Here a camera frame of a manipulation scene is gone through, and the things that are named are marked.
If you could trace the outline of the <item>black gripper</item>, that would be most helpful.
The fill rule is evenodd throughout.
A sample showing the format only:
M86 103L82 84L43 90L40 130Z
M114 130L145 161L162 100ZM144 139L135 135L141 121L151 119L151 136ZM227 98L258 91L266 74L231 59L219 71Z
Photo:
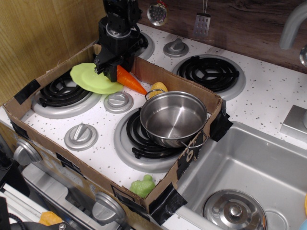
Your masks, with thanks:
M130 72L135 53L139 49L140 29L131 30L123 39L112 37L107 33L107 18L98 23L99 44L101 51L94 58L97 74L103 73L111 82L117 81L117 65Z

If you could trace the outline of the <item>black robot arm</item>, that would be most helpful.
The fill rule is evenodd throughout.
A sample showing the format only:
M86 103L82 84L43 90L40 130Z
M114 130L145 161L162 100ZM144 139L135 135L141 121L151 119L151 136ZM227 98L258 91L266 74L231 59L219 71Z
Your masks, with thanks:
M95 72L116 82L117 66L123 64L125 70L131 70L140 49L137 22L142 18L142 10L136 0L105 0L103 4L106 16L98 23L101 51L94 59Z

